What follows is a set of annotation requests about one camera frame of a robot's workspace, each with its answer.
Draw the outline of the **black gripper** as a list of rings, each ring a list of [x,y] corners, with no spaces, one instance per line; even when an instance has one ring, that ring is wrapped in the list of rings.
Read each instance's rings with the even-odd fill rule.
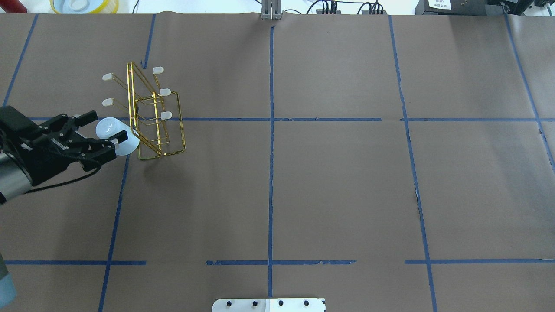
[[[101,167],[115,160],[116,144],[127,132],[107,139],[86,138],[81,127],[98,120],[92,110],[81,115],[60,114],[38,125],[11,106],[1,108],[1,187],[35,188],[66,171],[72,163]]]

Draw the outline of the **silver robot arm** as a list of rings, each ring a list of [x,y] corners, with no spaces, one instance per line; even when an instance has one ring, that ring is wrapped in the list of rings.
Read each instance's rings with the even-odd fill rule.
[[[12,106],[1,108],[1,204],[22,194],[53,189],[87,179],[103,165],[117,158],[117,148],[128,142],[133,133],[118,119],[104,118],[98,126],[110,122],[107,133],[88,138],[81,127],[98,119],[92,110],[82,115],[60,114],[36,124]],[[78,163],[84,176],[44,186],[43,183]]]

